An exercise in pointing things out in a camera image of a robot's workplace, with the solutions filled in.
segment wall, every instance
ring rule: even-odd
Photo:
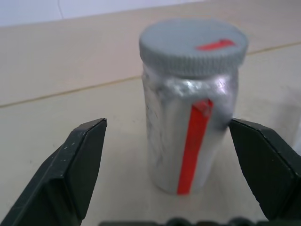
[[[0,26],[30,24],[198,0],[0,0]]]

